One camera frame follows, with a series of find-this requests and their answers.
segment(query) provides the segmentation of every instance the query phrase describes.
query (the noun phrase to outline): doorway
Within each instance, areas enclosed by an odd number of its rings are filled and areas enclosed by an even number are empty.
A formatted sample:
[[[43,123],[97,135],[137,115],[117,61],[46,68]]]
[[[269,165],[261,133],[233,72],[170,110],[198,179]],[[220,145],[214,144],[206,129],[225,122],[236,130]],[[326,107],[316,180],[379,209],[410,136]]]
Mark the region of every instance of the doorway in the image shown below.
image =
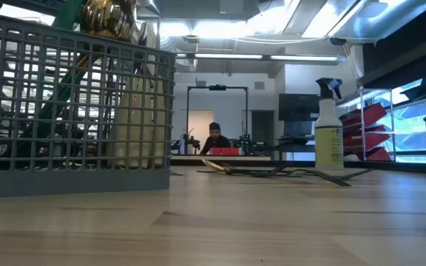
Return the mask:
[[[212,122],[214,122],[214,112],[212,110],[189,110],[190,135],[200,141],[202,148],[210,135],[209,125]]]
[[[251,111],[251,139],[256,142],[274,145],[274,111]],[[261,152],[261,155],[272,156],[272,151]]]

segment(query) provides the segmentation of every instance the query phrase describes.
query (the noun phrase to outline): wood grain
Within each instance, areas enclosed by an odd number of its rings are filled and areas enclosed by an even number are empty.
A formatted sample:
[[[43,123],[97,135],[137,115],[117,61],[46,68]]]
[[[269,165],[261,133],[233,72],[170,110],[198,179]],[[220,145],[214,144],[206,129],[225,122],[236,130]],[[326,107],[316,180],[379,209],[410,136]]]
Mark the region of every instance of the wood grain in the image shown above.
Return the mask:
[[[244,161],[270,161],[270,157],[248,157],[248,156],[214,156],[214,155],[177,155],[172,160],[244,160]]]
[[[426,265],[426,175],[173,170],[168,191],[0,199],[0,265]]]

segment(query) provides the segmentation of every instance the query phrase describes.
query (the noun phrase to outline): white spray bottle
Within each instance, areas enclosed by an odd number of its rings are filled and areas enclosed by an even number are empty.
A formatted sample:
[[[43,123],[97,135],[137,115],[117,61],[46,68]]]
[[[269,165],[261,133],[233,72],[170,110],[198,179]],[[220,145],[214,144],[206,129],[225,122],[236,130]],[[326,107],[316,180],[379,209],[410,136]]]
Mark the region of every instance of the white spray bottle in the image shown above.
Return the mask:
[[[340,170],[343,165],[343,124],[336,115],[333,91],[341,99],[342,80],[320,78],[319,118],[315,123],[315,167],[319,170]]]

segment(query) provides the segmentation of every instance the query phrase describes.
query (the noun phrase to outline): person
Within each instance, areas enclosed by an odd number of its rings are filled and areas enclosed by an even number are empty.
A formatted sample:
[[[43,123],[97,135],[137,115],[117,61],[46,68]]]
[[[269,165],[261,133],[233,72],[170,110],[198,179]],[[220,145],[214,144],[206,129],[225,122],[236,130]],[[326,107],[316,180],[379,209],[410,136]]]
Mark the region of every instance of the person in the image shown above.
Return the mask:
[[[210,148],[231,148],[231,144],[227,137],[221,135],[221,128],[219,123],[210,124],[210,136],[206,139],[205,145],[201,150],[200,155],[205,155]]]

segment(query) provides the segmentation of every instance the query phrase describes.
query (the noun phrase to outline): television screen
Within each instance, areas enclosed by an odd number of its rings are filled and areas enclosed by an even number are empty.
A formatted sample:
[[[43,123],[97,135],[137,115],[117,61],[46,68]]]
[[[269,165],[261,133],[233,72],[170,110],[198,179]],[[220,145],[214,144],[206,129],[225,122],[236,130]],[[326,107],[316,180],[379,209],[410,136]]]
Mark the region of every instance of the television screen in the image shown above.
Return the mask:
[[[279,120],[315,121],[320,113],[319,95],[280,94]]]

